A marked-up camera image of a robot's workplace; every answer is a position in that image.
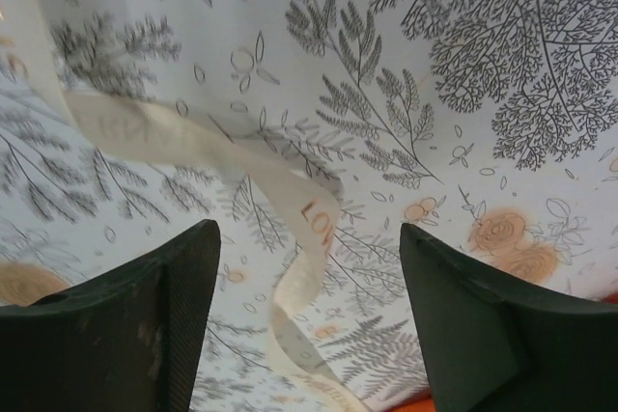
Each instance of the tree illustration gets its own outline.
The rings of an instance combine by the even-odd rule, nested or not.
[[[382,51],[374,14],[361,14],[353,2],[337,10],[337,0],[293,0],[286,12],[288,31],[311,55],[331,53],[344,67],[348,79],[334,82],[324,75],[327,95],[318,110],[328,124],[365,139],[367,152],[360,157],[383,178],[406,188],[419,188],[424,178],[437,179],[423,165],[415,144],[433,137],[431,105],[420,104],[416,83],[404,69],[403,79],[390,69],[376,76]],[[367,89],[376,81],[385,102],[369,99]],[[385,107],[387,114],[379,111]]]
[[[433,41],[444,103],[500,104],[496,158],[536,170],[594,149],[618,121],[618,0],[371,0],[375,13],[400,5],[406,37]]]
[[[146,99],[145,82],[156,82],[148,67],[138,65],[148,58],[177,60],[181,46],[172,41],[173,31],[163,17],[150,16],[123,29],[114,29],[111,14],[94,14],[76,30],[67,22],[52,29],[52,37],[64,58],[64,80],[74,85],[83,80],[104,94]]]
[[[345,337],[322,345],[338,349],[326,362],[348,361],[343,367],[344,384],[367,376],[361,399],[386,401],[427,385],[418,339],[403,330],[408,320],[385,327],[380,327],[381,322],[382,316],[357,322],[358,328]]]

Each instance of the orange circle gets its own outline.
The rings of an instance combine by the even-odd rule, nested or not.
[[[424,198],[419,205],[427,212],[431,212],[437,206],[437,201],[433,197]]]
[[[244,282],[244,274],[239,270],[231,270],[228,272],[227,278],[233,284],[241,284]]]
[[[16,262],[0,265],[0,300],[9,304],[30,306],[68,287],[56,274],[37,265]]]
[[[408,222],[417,222],[427,215],[427,210],[421,205],[412,205],[406,209],[404,216]]]

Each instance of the bag handle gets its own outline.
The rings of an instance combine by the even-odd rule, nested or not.
[[[320,293],[340,214],[337,200],[279,162],[243,149],[169,108],[130,98],[63,91],[53,64],[39,0],[0,0],[0,25],[10,64],[56,112],[102,151],[154,164],[239,167],[253,178],[302,248],[274,289],[267,331],[272,369],[311,390],[333,410],[367,407],[338,381],[298,366],[277,339]]]

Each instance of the fern leaf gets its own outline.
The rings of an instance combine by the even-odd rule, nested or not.
[[[89,176],[95,185],[95,193],[105,201],[112,199],[112,192],[107,184],[107,168],[105,167],[105,159],[101,152],[97,149],[85,150],[81,153],[81,158],[86,164],[86,169]]]
[[[382,149],[381,147],[376,145],[371,140],[366,140],[365,141],[365,145],[367,146],[369,151],[374,156],[377,156],[378,158],[383,159],[384,161],[387,161],[389,164],[393,161],[393,154],[392,153],[389,153],[385,149]]]
[[[412,128],[410,127],[409,118],[401,108],[397,107],[394,100],[389,99],[386,102],[386,112],[388,113],[388,120],[398,137],[411,133]]]
[[[75,209],[83,212],[84,214],[91,217],[95,217],[97,215],[97,203],[95,203],[95,199],[91,195],[72,190],[65,192],[65,198]]]
[[[188,166],[177,166],[176,174],[185,180],[192,180],[203,184],[206,187],[212,185],[214,177],[210,175],[205,169],[192,168]]]
[[[404,82],[406,83],[405,89],[405,98],[404,98],[404,106],[406,107],[406,111],[417,110],[421,100],[418,96],[418,87],[416,86],[416,81],[414,80],[414,76],[407,69],[404,69]]]
[[[374,21],[374,14],[371,13],[371,10],[367,11],[367,22],[365,24],[365,34],[363,35],[363,39],[360,42],[360,54],[361,56],[365,56],[369,54],[371,47],[374,43],[374,38],[376,37],[376,22]]]
[[[123,161],[107,161],[107,166],[109,167],[112,175],[117,175],[122,177],[126,182],[131,185],[135,185],[138,187],[145,187],[148,185],[146,180],[142,178],[135,171],[130,169]]]
[[[339,50],[341,52],[341,59],[346,69],[351,73],[357,73],[359,59],[357,59],[351,51],[350,44],[348,43],[346,35],[342,30],[339,30]]]
[[[15,136],[26,144],[38,145],[40,147],[52,148],[60,151],[70,150],[70,146],[67,142],[54,135],[22,130],[17,132]]]
[[[333,118],[332,116],[326,115],[322,111],[316,111],[318,116],[325,120],[330,125],[333,125],[341,130],[348,132],[349,134],[356,135],[358,137],[362,137],[364,139],[378,140],[378,130],[366,123],[354,123],[350,121],[340,120],[339,118]]]
[[[155,205],[153,202],[148,200],[146,197],[144,197],[139,192],[136,192],[135,190],[131,188],[123,188],[123,192],[125,193],[126,198],[130,200],[131,202],[133,202],[134,204],[136,204],[137,206],[143,207],[144,209],[154,214],[156,217],[158,217],[161,221],[165,222],[166,224],[170,223],[169,217],[167,217],[167,215],[163,212],[163,210],[160,209],[157,205]]]
[[[384,173],[382,178],[389,182],[397,183],[405,188],[418,190],[421,186],[421,178],[416,173],[391,174]]]
[[[374,49],[371,52],[371,55],[365,63],[363,64],[363,68],[360,71],[360,80],[365,85],[370,85],[372,79],[374,78],[374,74],[376,73],[376,67],[378,66],[379,57],[382,53],[382,37],[378,36],[376,39],[376,44],[374,45]]]
[[[86,182],[79,171],[62,159],[42,156],[41,165],[53,179],[64,185],[78,185]]]
[[[404,169],[414,171],[418,166],[418,160],[404,151],[393,149],[393,154]]]
[[[17,160],[10,151],[0,153],[0,188],[7,195],[16,187],[19,178]]]
[[[189,183],[165,177],[160,192],[181,211],[211,213],[212,204]]]
[[[54,214],[72,224],[77,222],[73,213],[43,185],[28,182],[24,192],[24,200],[32,211],[45,222],[52,221]]]
[[[323,6],[322,17],[326,23],[327,28],[334,28],[337,26],[337,0],[325,0]]]
[[[369,166],[374,168],[377,171],[388,171],[388,167],[390,166],[390,162],[385,161],[384,159],[374,156],[367,153],[361,153],[359,155],[360,159],[365,161]]]
[[[341,88],[346,93],[348,107],[352,110],[354,115],[363,121],[367,121],[371,116],[371,107],[369,103],[367,103],[367,99],[363,94],[346,82],[341,84]]]

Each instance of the fern illustration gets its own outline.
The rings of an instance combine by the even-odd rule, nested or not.
[[[286,160],[300,159],[308,177],[333,179],[341,171],[327,168],[326,161],[354,159],[354,148],[348,147],[353,139],[341,135],[341,130],[323,134],[316,124],[310,124],[306,118],[290,124],[288,110],[283,112],[277,124],[269,124],[267,110],[263,108],[259,129],[231,137],[237,140],[263,140],[272,151],[281,154]]]
[[[258,192],[254,192],[254,188],[251,177],[244,176],[232,193],[228,190],[219,192],[220,203],[228,217],[237,222],[246,221],[256,242],[264,250],[274,253],[288,241],[288,229],[269,202],[256,200]]]
[[[418,339],[404,331],[408,320],[379,327],[381,321],[382,316],[360,321],[358,328],[345,337],[322,345],[340,349],[326,362],[348,361],[343,367],[345,384],[361,375],[367,377],[362,399],[379,397],[387,401],[427,386]]]
[[[95,193],[101,201],[114,200],[113,190],[117,190],[122,199],[118,211],[125,219],[132,219],[135,214],[147,218],[149,215],[169,224],[167,213],[150,200],[142,189],[148,182],[138,172],[129,168],[125,162],[104,156],[98,149],[85,149],[81,153],[85,173],[95,187]]]
[[[419,105],[417,102],[411,104],[411,99],[418,99],[411,73],[404,71],[405,85],[388,69],[382,70],[383,76],[376,77],[382,39],[377,34],[374,14],[371,11],[361,14],[353,2],[348,2],[337,14],[336,0],[296,0],[291,2],[286,18],[288,31],[307,53],[317,56],[325,55],[326,51],[334,53],[348,75],[349,80],[341,83],[323,76],[328,95],[321,96],[320,101],[329,111],[318,110],[318,116],[341,131],[370,140],[374,143],[372,147],[378,146],[380,137],[386,137],[397,146],[394,150],[405,153],[412,160],[401,164],[390,155],[384,157],[371,151],[361,154],[367,164],[384,172],[384,179],[407,188],[419,188],[424,178],[437,180],[418,159],[414,148],[417,141],[427,140],[431,131],[414,134],[414,129],[421,129],[421,126],[414,115]],[[365,89],[374,80],[387,99],[387,117],[378,111],[379,106],[366,93]],[[402,104],[398,98],[407,98],[403,108],[398,106]],[[393,149],[380,150],[386,153]],[[391,172],[392,169],[404,172]]]
[[[265,332],[265,329],[237,327],[216,317],[210,317],[203,355],[209,361],[221,358],[236,361],[235,370],[241,379],[246,378],[255,369],[270,371],[270,368],[263,364],[264,353],[242,342],[243,337],[255,337]]]
[[[172,41],[165,16],[159,22],[146,16],[122,29],[114,29],[113,23],[111,14],[94,14],[80,31],[67,22],[52,29],[67,64],[64,80],[70,85],[85,81],[105,94],[146,99],[145,83],[156,82],[156,77],[138,62],[177,60],[181,46]]]
[[[202,410],[212,400],[234,398],[237,395],[251,393],[254,385],[242,383],[232,378],[214,378],[204,376],[200,371],[195,379],[191,405],[197,410]]]
[[[500,103],[493,154],[536,170],[596,147],[618,122],[617,0],[372,0],[407,4],[410,40],[434,41],[441,100],[471,113]]]

